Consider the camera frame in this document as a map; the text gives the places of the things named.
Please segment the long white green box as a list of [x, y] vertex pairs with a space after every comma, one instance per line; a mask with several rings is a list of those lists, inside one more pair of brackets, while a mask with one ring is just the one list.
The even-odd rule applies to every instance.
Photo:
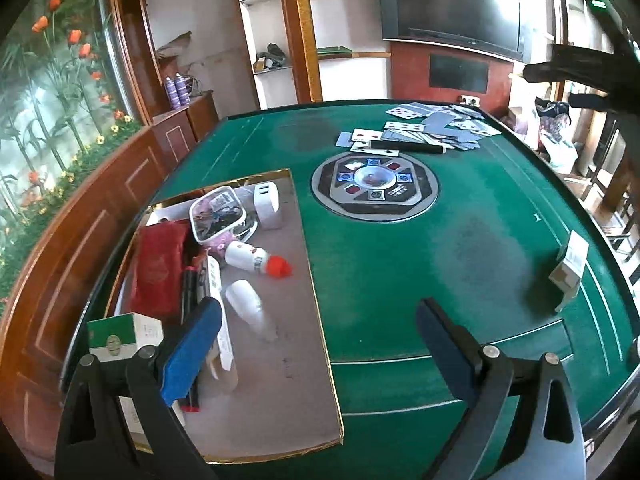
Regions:
[[164, 336], [162, 322], [128, 313], [88, 325], [89, 356], [99, 364], [104, 415], [113, 434], [186, 436], [179, 399], [189, 390], [190, 340]]

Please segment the dark red foil pouch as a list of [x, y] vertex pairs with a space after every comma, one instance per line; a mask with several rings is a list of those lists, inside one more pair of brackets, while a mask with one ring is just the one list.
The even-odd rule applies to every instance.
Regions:
[[142, 229], [134, 260], [130, 311], [177, 325], [180, 318], [186, 220], [161, 221]]

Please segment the black pen red cap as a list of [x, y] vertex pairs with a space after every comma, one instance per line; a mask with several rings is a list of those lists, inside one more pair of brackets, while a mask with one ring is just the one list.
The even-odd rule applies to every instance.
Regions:
[[[181, 323], [184, 324], [191, 321], [192, 312], [198, 305], [198, 269], [194, 264], [184, 268], [181, 287]], [[197, 413], [201, 409], [198, 396], [198, 371], [191, 347], [188, 348], [188, 358], [186, 371], [191, 377], [191, 383], [186, 396], [180, 401], [180, 406], [184, 412]]]

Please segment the blue white medicine box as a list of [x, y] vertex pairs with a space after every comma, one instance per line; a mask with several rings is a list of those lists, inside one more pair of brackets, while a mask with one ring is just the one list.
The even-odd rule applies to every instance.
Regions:
[[227, 311], [222, 300], [221, 289], [219, 263], [213, 256], [206, 254], [198, 270], [198, 298], [213, 301], [214, 323], [218, 326], [218, 332], [206, 362], [216, 380], [227, 379], [235, 371]]

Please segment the white plastic squeeze bottle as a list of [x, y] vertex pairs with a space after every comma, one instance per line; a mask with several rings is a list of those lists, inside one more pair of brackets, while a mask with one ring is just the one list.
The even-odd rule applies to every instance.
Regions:
[[248, 325], [254, 334], [265, 341], [277, 340], [277, 325], [265, 311], [262, 298], [259, 297], [249, 281], [233, 282], [226, 288], [224, 294], [236, 315]]

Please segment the white bottle orange cap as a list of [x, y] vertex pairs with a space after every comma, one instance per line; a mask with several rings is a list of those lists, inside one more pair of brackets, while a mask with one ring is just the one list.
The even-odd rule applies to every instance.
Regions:
[[285, 258], [271, 255], [265, 249], [238, 240], [227, 246], [224, 261], [235, 269], [265, 274], [272, 278], [287, 278], [292, 274], [292, 266]]

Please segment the clear pink pouch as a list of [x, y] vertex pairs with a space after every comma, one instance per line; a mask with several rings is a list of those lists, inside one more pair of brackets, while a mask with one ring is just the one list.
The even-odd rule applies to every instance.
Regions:
[[194, 240], [209, 252], [223, 256], [237, 240], [246, 243], [257, 231], [257, 214], [248, 211], [229, 185], [218, 186], [189, 208]]

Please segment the wooden chair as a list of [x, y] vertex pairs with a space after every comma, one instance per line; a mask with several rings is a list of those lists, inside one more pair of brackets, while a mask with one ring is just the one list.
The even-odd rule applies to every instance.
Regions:
[[615, 114], [606, 114], [592, 164], [588, 166], [588, 183], [580, 196], [581, 200], [586, 200], [596, 188], [601, 192], [597, 204], [599, 217], [626, 221], [620, 231], [605, 232], [614, 250], [619, 250], [624, 243], [629, 245], [624, 263], [639, 255], [639, 206], [634, 203], [634, 193], [639, 185], [634, 184], [634, 165], [628, 153], [620, 120]]

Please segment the white gold-edged tray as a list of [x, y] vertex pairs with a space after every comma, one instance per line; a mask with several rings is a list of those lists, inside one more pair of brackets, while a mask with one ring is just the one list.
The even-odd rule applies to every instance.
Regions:
[[250, 244], [285, 258], [288, 278], [268, 278], [224, 266], [221, 285], [245, 280], [271, 318], [276, 339], [265, 340], [226, 309], [234, 361], [231, 376], [216, 379], [208, 367], [198, 378], [200, 409], [186, 415], [186, 434], [207, 463], [247, 465], [289, 460], [339, 445], [344, 424], [314, 290], [299, 201], [290, 170], [229, 181], [247, 195], [273, 182], [283, 224], [259, 228]]

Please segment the small white card box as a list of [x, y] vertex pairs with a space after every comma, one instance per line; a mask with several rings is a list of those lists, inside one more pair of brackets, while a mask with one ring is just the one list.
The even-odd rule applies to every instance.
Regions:
[[570, 231], [565, 245], [559, 251], [555, 266], [548, 276], [549, 281], [562, 292], [562, 299], [554, 309], [556, 313], [560, 313], [577, 296], [582, 284], [588, 252], [589, 243], [576, 231]]

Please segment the scattered playing cards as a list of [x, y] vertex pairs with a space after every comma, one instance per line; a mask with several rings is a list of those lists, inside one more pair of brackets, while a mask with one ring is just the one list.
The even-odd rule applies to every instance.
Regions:
[[476, 150], [480, 140], [501, 133], [480, 110], [465, 104], [412, 102], [390, 108], [385, 114], [387, 120], [381, 130], [343, 131], [335, 146], [371, 155], [442, 155], [449, 150]]

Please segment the round mahjong table centre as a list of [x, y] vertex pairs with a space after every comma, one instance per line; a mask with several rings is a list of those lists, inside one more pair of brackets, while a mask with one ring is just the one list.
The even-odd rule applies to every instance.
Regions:
[[439, 196], [436, 174], [408, 155], [338, 154], [314, 170], [310, 188], [334, 214], [373, 223], [420, 216]]

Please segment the white charger plug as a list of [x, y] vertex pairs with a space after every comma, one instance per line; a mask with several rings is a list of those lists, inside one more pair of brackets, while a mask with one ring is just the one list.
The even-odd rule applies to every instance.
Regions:
[[256, 184], [253, 203], [258, 221], [264, 229], [280, 229], [282, 226], [280, 194], [274, 182], [267, 181]]

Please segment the shoes on shelf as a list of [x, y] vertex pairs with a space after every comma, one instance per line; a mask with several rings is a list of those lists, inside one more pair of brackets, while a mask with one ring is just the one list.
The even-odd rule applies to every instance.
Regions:
[[255, 73], [278, 70], [286, 65], [288, 58], [277, 44], [268, 44], [265, 51], [257, 52], [253, 63]]

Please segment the purple spray bottles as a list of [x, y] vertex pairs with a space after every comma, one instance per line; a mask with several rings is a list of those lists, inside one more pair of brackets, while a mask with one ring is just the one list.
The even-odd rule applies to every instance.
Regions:
[[173, 110], [190, 105], [191, 97], [188, 88], [186, 88], [186, 78], [181, 74], [175, 73], [173, 77], [167, 76], [164, 79], [164, 88]]

